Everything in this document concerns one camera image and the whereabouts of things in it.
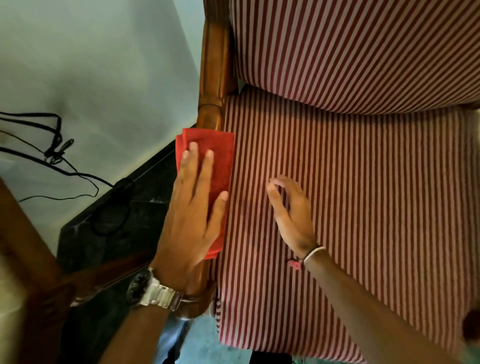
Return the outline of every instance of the fingernail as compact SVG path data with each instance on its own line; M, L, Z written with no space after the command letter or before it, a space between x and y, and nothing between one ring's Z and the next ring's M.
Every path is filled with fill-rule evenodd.
M228 200L228 192L227 191L222 191L220 192L220 198L224 201L227 201Z

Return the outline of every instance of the wristwatch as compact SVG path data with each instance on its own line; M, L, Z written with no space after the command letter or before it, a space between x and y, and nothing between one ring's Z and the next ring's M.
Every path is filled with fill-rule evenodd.
M180 305L182 293L163 286L153 275L150 267L138 273L127 290L127 300L132 307L151 304L175 311Z

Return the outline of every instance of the watch face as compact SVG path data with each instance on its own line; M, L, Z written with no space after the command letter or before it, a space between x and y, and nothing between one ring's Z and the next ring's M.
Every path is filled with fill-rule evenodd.
M130 305L136 306L140 303L151 278L152 273L149 270L143 270L133 278L127 291L127 300Z

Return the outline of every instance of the white bracelet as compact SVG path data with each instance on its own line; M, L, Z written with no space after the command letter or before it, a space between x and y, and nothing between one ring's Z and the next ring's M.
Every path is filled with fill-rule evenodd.
M301 261L302 265L305 265L305 262L307 261L307 259L310 258L312 255L314 255L319 250L326 250L326 248L324 246L319 246L319 247L313 249L310 253L308 253L306 255L305 258L302 259L302 261Z

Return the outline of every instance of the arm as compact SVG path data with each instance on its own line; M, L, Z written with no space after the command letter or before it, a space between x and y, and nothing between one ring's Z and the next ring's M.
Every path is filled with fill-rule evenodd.
M285 210L276 185L286 189L290 213ZM318 246L305 193L287 177L272 179L267 192L283 240L297 256L304 258ZM370 364L457 363L350 277L325 250L316 252L305 262L305 267Z
M228 193L216 199L210 219L208 195L213 152L205 155L197 179L197 144L183 154L157 253L150 265L164 286L182 292L193 268L220 234ZM100 359L100 364L151 364L170 311L158 306L133 308Z

